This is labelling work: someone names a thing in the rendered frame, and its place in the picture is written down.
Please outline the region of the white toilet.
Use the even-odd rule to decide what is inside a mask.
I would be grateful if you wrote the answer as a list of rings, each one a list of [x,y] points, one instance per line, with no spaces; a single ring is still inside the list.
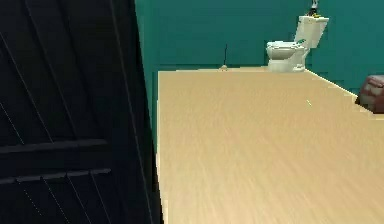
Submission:
[[[293,41],[268,42],[268,70],[280,73],[303,72],[306,57],[311,49],[318,46],[328,21],[323,16],[300,16]]]

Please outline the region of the black and white spray bottle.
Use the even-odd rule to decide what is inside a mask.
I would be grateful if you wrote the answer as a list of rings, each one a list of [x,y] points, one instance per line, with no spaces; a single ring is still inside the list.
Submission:
[[[307,16],[311,16],[315,18],[320,17],[320,14],[317,13],[318,5],[319,5],[319,0],[312,0],[312,4],[309,11],[307,12]]]

